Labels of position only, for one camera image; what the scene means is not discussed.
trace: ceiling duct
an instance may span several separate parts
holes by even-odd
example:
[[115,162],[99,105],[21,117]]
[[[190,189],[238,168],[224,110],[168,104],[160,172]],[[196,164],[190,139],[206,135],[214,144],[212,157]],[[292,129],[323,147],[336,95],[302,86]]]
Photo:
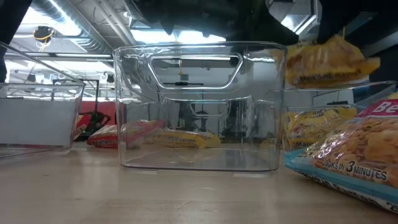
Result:
[[297,34],[283,26],[266,7],[265,0],[128,0],[136,19],[168,35],[173,31],[197,30],[204,37],[217,35],[229,41],[273,41],[296,44]]
[[67,39],[78,44],[88,53],[112,53],[112,47],[69,0],[33,0],[30,6],[38,13],[50,17],[59,24],[66,24],[70,21],[75,23],[81,33],[75,37],[68,36]]

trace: ceiling pipe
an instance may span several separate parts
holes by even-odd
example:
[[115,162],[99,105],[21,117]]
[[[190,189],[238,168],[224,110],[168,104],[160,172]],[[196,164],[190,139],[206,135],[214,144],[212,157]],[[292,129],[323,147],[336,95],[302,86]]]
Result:
[[80,37],[87,37],[87,39],[73,41],[88,53],[112,53],[113,48],[69,0],[33,0],[30,6],[59,24],[66,24],[68,20],[75,23],[82,31]]
[[133,8],[129,6],[130,4],[131,4],[130,0],[123,1],[123,6],[127,10],[127,12],[130,13],[131,19],[134,21],[141,20],[142,18],[139,15],[137,15],[137,13],[133,12]]
[[126,29],[126,26],[124,26],[124,23],[120,16],[114,11],[114,9],[109,5],[109,3],[106,0],[94,0],[94,1],[99,1],[100,4],[103,5],[105,11],[111,14],[112,18],[115,20],[119,28],[122,30],[124,35],[129,39],[130,44],[132,45],[137,45],[137,41],[134,39],[132,36],[131,32]]
[[106,22],[111,26],[111,28],[115,31],[115,33],[120,37],[120,39],[123,41],[124,44],[130,45],[130,41],[124,36],[124,34],[120,31],[118,27],[114,24],[114,22],[111,20],[111,18],[107,15],[105,10],[100,6],[97,0],[91,0],[93,2],[94,6],[98,10],[98,12],[104,17]]

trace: metal beam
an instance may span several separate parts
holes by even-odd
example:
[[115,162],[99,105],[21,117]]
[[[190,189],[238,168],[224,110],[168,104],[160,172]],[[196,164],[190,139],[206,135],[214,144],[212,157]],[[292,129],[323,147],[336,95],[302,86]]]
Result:
[[97,0],[91,0],[91,2],[94,4],[95,8],[98,10],[98,12],[104,17],[106,22],[111,26],[113,31],[120,37],[120,39],[123,41],[124,44],[129,45],[130,42],[127,39],[126,36],[122,33],[122,31],[114,24],[112,19],[109,17],[109,15],[105,12],[105,10],[100,6],[99,2]]
[[398,44],[398,14],[392,9],[378,14],[352,31],[347,40],[361,48],[365,56]]
[[127,39],[129,39],[130,44],[132,45],[137,45],[137,41],[134,39],[132,36],[131,32],[126,29],[126,27],[123,24],[123,21],[120,19],[119,15],[116,14],[114,9],[109,5],[109,3],[106,0],[100,0],[100,4],[103,5],[105,11],[109,12],[112,16],[112,18],[115,20],[119,28],[122,30],[124,35],[126,35]]
[[87,52],[110,54],[113,51],[109,43],[70,0],[34,0],[30,6],[38,13],[52,18],[59,24],[68,26],[71,24],[70,21],[72,21],[84,31],[84,36],[89,37],[89,39],[75,40],[75,43]]
[[[37,53],[25,52],[25,54],[39,60],[67,61],[67,62],[113,62],[112,55],[108,54],[70,54],[70,53]],[[4,56],[6,60],[25,60],[12,52]]]

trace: red snack bag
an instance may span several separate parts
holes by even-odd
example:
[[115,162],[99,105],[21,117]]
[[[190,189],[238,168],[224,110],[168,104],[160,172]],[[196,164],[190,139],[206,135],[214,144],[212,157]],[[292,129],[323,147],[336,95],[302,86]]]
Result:
[[[163,121],[140,120],[122,125],[122,138],[127,148],[139,147],[148,134],[163,126]],[[116,125],[107,125],[95,132],[87,140],[87,144],[96,147],[118,148],[118,128]]]

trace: ceiling light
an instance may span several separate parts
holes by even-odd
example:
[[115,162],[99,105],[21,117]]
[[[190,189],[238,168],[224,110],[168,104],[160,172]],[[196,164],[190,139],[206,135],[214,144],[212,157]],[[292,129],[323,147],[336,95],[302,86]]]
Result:
[[74,71],[91,71],[91,72],[113,72],[112,68],[109,68],[102,62],[67,62],[67,61],[58,61],[56,62],[57,66],[63,69],[60,70],[74,70]]
[[230,57],[202,57],[202,56],[195,56],[195,57],[182,57],[182,60],[224,60],[229,61]]
[[63,54],[63,53],[56,53],[55,56],[57,57],[77,57],[77,58],[106,58],[112,59],[112,55],[108,54]]
[[161,42],[175,42],[175,36],[167,35],[164,30],[131,30],[136,41],[146,44],[158,44]]
[[199,31],[182,31],[177,41],[189,44],[205,44],[213,42],[223,42],[225,41],[225,38],[218,37],[216,35],[209,35],[209,37],[204,37],[203,34]]

